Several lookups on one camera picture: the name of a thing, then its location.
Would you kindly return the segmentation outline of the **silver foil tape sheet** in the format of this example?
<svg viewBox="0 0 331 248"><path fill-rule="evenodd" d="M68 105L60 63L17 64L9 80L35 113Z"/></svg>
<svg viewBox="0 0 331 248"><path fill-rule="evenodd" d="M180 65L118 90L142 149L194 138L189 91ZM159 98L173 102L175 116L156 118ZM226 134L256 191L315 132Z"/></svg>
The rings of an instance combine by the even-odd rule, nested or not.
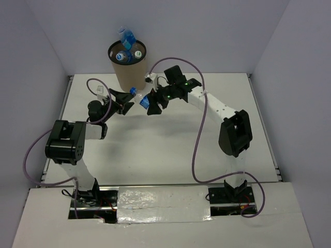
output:
<svg viewBox="0 0 331 248"><path fill-rule="evenodd" d="M211 220L205 199L208 187L121 187L117 222L120 224L193 223Z"/></svg>

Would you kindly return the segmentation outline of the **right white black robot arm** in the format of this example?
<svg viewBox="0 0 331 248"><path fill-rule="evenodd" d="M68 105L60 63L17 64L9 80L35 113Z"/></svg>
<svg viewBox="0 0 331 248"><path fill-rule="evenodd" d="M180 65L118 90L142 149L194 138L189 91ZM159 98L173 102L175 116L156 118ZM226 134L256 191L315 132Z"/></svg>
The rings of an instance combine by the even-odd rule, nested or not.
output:
<svg viewBox="0 0 331 248"><path fill-rule="evenodd" d="M230 202L238 201L246 187L245 152L252 141L249 115L245 110L237 111L222 103L207 92L202 83L194 78L186 79L179 66L167 69L167 86L161 86L158 75L148 73L145 81L153 85L147 94L149 100L148 115L159 115L173 99L181 99L203 112L203 118L209 117L219 128L218 145L229 162L229 170L221 176L224 181L225 196Z"/></svg>

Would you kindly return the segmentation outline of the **blue label bottle front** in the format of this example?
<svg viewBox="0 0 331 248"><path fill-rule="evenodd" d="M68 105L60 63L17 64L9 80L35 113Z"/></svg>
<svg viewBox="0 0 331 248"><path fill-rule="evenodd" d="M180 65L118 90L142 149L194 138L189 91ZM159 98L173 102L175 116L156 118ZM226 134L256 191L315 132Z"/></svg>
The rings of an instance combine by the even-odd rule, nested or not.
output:
<svg viewBox="0 0 331 248"><path fill-rule="evenodd" d="M139 104L146 110L149 108L149 99L144 91L132 87L129 92L133 96L135 103Z"/></svg>

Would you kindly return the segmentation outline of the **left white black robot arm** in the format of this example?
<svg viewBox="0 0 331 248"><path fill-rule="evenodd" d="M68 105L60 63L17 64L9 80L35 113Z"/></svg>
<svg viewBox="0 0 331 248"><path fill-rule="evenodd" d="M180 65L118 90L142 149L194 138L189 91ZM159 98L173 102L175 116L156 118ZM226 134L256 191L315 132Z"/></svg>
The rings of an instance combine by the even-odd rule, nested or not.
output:
<svg viewBox="0 0 331 248"><path fill-rule="evenodd" d="M45 147L46 157L78 181L77 198L90 206L101 201L101 192L97 179L83 161L85 141L104 139L108 131L106 121L115 113L125 115L134 105L130 93L112 89L109 92L109 96L98 95L97 100L87 105L89 123L57 120Z"/></svg>

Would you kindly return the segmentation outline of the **green label clear bottle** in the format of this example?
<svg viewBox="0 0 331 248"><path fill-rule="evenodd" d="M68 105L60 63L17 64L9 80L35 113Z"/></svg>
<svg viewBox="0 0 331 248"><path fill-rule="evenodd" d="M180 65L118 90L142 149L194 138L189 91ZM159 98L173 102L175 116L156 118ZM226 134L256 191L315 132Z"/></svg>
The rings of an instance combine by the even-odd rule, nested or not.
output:
<svg viewBox="0 0 331 248"><path fill-rule="evenodd" d="M140 58L142 57L142 52L141 52L141 51L135 51L135 53L134 53L134 57L135 57L136 59L140 59Z"/></svg>

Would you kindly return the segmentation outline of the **brown cardboard cylinder bin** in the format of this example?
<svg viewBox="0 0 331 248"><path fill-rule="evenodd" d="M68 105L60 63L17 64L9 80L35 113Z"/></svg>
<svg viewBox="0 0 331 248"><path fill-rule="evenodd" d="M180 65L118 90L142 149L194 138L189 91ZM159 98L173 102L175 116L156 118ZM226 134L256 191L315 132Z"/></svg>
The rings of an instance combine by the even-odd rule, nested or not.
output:
<svg viewBox="0 0 331 248"><path fill-rule="evenodd" d="M140 58L132 57L130 62L119 61L116 55L124 51L121 41L116 41L108 48L108 58L111 61L114 72L117 76L120 88L129 92L132 87L143 90L146 86L145 75L147 73L147 49L144 43L137 41L138 49L142 53Z"/></svg>

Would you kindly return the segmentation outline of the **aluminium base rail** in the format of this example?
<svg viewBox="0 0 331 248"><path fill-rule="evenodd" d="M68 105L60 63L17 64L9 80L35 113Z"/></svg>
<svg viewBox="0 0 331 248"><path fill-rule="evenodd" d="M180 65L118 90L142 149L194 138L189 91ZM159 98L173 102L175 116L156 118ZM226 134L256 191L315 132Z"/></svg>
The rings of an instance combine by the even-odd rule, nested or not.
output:
<svg viewBox="0 0 331 248"><path fill-rule="evenodd" d="M110 189L119 187L188 187L188 186L199 186L206 185L208 187L221 187L224 183L178 183L178 184L114 184L114 185L100 185L100 188Z"/></svg>

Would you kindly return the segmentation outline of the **blue label bottle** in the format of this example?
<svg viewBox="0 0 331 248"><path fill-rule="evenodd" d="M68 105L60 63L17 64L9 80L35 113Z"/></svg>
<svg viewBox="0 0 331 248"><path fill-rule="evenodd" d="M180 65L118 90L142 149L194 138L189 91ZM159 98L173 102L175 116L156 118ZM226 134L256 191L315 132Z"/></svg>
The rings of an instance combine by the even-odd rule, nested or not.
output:
<svg viewBox="0 0 331 248"><path fill-rule="evenodd" d="M124 48L129 51L132 50L137 42L133 32L129 28L122 26L119 28L117 34Z"/></svg>
<svg viewBox="0 0 331 248"><path fill-rule="evenodd" d="M130 63L132 61L132 54L128 51L119 51L115 58L121 63Z"/></svg>
<svg viewBox="0 0 331 248"><path fill-rule="evenodd" d="M149 99L144 91L132 87L129 92L133 96L135 103L139 104L146 110L149 108Z"/></svg>

